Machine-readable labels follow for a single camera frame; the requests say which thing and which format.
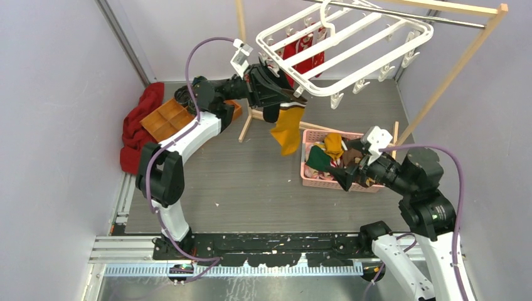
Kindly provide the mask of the black sock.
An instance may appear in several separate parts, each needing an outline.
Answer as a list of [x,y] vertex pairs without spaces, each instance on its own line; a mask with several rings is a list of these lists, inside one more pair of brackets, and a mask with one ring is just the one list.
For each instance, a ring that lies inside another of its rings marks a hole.
[[263,119],[264,121],[275,124],[280,115],[280,104],[270,105],[263,108]]

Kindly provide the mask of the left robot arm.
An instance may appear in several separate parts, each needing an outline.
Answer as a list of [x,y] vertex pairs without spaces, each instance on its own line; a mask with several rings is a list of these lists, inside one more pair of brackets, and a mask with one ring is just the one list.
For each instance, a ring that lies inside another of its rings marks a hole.
[[194,119],[161,143],[148,142],[141,149],[136,188],[161,217],[161,233],[169,241],[168,251],[178,260],[192,252],[192,230],[180,198],[185,189],[184,165],[207,141],[222,133],[232,122],[234,105],[229,100],[246,99],[251,107],[263,110],[265,121],[280,122],[280,113],[304,108],[307,100],[296,96],[284,72],[274,75],[266,66],[253,64],[241,77],[223,80],[196,77],[190,87],[176,90],[175,97],[198,108]]

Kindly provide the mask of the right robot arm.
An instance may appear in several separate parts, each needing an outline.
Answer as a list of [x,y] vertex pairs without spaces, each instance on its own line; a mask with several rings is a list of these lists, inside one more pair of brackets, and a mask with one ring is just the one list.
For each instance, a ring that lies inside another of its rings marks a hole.
[[[367,186],[374,180],[402,197],[398,203],[401,216],[422,249],[429,275],[411,261],[383,221],[360,228],[360,253],[377,256],[409,300],[475,300],[460,252],[464,175],[458,158],[439,145],[379,146],[376,154],[370,152],[371,147],[366,137],[347,141],[346,148],[360,151],[362,159],[344,169],[331,168],[330,173],[345,191],[354,183]],[[439,189],[444,169],[438,151],[447,154],[457,169],[456,206]]]

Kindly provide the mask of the white clip sock hanger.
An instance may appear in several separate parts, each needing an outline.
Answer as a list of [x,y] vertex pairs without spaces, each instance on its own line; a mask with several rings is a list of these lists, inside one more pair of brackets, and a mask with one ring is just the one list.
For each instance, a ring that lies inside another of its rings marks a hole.
[[[337,82],[319,87],[312,79],[346,62],[371,46],[390,40],[393,35],[409,29],[405,42],[371,62],[363,63]],[[307,50],[283,60],[283,48],[309,33],[314,33],[313,45]],[[343,98],[343,90],[352,87],[353,93],[362,91],[370,75],[378,74],[379,81],[386,79],[395,69],[393,62],[402,61],[407,67],[415,57],[418,46],[428,42],[434,34],[432,25],[415,19],[371,13],[339,6],[315,3],[256,35],[261,58],[277,75],[288,73],[295,83],[295,95],[307,92],[315,97],[329,97],[331,108],[336,108]],[[313,57],[313,68],[301,74],[295,66]]]

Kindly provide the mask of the metal hanger rod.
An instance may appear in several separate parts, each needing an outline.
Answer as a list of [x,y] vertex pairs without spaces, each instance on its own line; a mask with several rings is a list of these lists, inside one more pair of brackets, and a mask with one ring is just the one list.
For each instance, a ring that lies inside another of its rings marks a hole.
[[[462,26],[466,28],[475,28],[475,29],[485,29],[485,24],[477,24],[466,21],[458,21],[454,19],[442,18],[432,15],[419,15],[413,13],[404,13],[401,11],[383,9],[374,4],[363,3],[363,4],[354,4],[354,3],[344,3],[341,1],[311,1],[311,3],[324,4],[325,6],[339,6],[342,8],[348,9],[357,9],[360,11],[371,12],[371,13],[380,13],[389,16],[402,17],[407,19],[415,19],[418,21],[428,21],[433,23],[442,23],[449,25]],[[494,8],[485,8],[481,6],[472,6],[466,4],[457,4],[457,3],[446,3],[438,1],[396,1],[396,3],[402,3],[407,6],[416,6],[421,8],[427,8],[432,11],[440,11],[447,13],[457,13],[457,14],[466,14],[471,16],[482,16],[491,18],[498,14],[498,10]]]

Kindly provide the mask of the brown yellow argyle sock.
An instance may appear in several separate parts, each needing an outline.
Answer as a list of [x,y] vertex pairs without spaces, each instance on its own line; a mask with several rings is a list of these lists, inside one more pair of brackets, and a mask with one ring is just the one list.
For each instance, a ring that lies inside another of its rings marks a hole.
[[347,166],[350,162],[359,162],[363,158],[363,154],[356,149],[348,149],[345,150],[342,154],[342,162],[345,166]]

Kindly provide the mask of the green sock in basket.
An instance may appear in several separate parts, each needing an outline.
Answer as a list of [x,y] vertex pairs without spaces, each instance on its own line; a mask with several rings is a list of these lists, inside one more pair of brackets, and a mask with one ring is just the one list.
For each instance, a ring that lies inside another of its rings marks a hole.
[[331,157],[319,146],[314,145],[310,148],[306,165],[320,172],[328,172],[332,168]]

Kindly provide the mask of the pink laundry basket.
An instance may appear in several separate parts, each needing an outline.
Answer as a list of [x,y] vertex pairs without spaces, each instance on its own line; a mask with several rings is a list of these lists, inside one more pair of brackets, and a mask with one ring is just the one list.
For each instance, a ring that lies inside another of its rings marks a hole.
[[307,155],[310,153],[311,147],[315,142],[321,142],[330,132],[340,133],[344,138],[347,139],[358,139],[363,136],[362,133],[356,132],[341,132],[338,130],[316,130],[316,129],[306,129],[302,133],[302,144],[301,144],[301,169],[300,176],[302,179],[303,186],[309,187],[319,187],[327,189],[339,189],[342,190],[342,187],[334,180],[334,178],[326,177],[325,179],[317,176],[308,177],[310,175],[310,170],[306,166]]

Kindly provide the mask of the red santa christmas sock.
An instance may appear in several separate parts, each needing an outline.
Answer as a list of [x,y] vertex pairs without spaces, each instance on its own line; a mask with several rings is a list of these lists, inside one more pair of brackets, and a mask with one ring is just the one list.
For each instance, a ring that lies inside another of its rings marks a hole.
[[[304,37],[300,38],[297,42],[296,53],[299,54],[300,52],[303,52],[307,50],[308,48],[310,48],[313,45],[313,41],[314,41],[314,33],[309,33],[305,35]],[[313,62],[314,60],[313,60],[313,57],[311,56],[299,62],[295,66],[295,69],[299,73],[304,74],[313,68]]]

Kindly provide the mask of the rolled dark patterned sock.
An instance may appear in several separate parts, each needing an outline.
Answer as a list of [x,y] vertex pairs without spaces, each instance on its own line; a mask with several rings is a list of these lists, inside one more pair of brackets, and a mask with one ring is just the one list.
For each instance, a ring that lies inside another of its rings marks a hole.
[[183,107],[187,107],[190,105],[190,103],[193,103],[187,86],[178,88],[174,92],[174,99]]

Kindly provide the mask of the orange wooden compartment tray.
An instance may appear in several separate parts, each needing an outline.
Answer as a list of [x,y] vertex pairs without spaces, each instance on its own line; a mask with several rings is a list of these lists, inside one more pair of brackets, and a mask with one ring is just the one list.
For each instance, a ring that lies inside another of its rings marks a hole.
[[171,99],[143,118],[141,125],[152,135],[155,142],[161,142],[178,133],[195,119],[195,109],[183,107],[175,99]]

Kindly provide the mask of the red cloth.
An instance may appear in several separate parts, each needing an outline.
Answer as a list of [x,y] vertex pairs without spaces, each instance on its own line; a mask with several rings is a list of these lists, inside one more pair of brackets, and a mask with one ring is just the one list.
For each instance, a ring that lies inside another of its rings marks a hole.
[[152,135],[141,125],[141,120],[162,105],[163,97],[164,84],[150,84],[139,98],[137,106],[125,117],[122,126],[124,146],[119,154],[120,166],[124,172],[136,175],[143,146],[148,142],[155,142]]

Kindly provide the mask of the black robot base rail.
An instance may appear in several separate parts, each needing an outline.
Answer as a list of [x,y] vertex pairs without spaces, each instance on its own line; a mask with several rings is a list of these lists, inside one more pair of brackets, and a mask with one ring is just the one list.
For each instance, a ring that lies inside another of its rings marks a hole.
[[195,233],[179,244],[184,254],[165,236],[152,243],[155,260],[193,260],[201,267],[293,267],[302,259],[310,267],[346,267],[375,258],[357,233]]

